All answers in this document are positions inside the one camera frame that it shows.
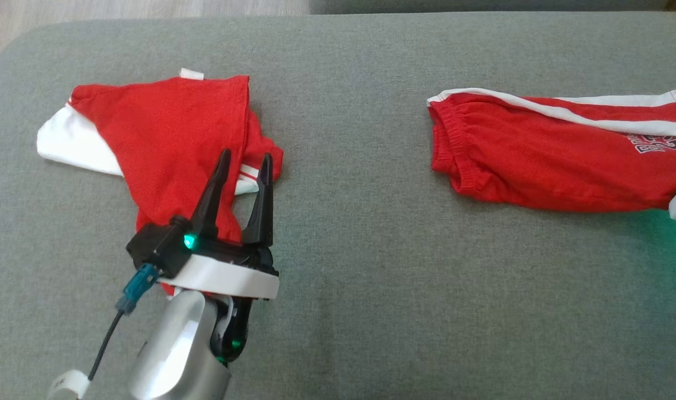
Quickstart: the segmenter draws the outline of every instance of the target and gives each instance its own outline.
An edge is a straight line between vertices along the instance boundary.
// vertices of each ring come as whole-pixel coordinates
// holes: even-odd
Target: clothing
[[[432,168],[483,202],[567,212],[667,208],[676,194],[676,91],[519,98],[468,88],[428,100]]]

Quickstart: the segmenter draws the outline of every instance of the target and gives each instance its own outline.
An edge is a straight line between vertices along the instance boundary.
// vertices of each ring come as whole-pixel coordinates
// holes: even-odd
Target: gray upholstery
[[[312,13],[662,10],[668,0],[310,0]]]
[[[276,301],[228,398],[676,398],[676,223],[477,203],[430,170],[425,99],[676,88],[673,13],[439,13],[94,21],[0,56],[0,398],[88,372],[132,265],[117,177],[43,161],[77,84],[250,74],[285,150]],[[239,200],[246,220],[252,198]],[[124,398],[162,313],[123,319],[87,398]]]

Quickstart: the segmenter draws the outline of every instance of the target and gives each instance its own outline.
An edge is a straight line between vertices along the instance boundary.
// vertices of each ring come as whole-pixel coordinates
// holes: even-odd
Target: gray ottoman
[[[77,84],[251,75],[285,150],[276,301],[228,398],[676,398],[676,223],[459,197],[430,170],[425,99],[676,88],[673,13],[438,13],[94,21],[0,56],[0,398],[88,372],[132,276],[123,180],[43,161]],[[252,198],[236,213],[246,221]],[[91,400],[125,398],[166,301],[123,319]]]

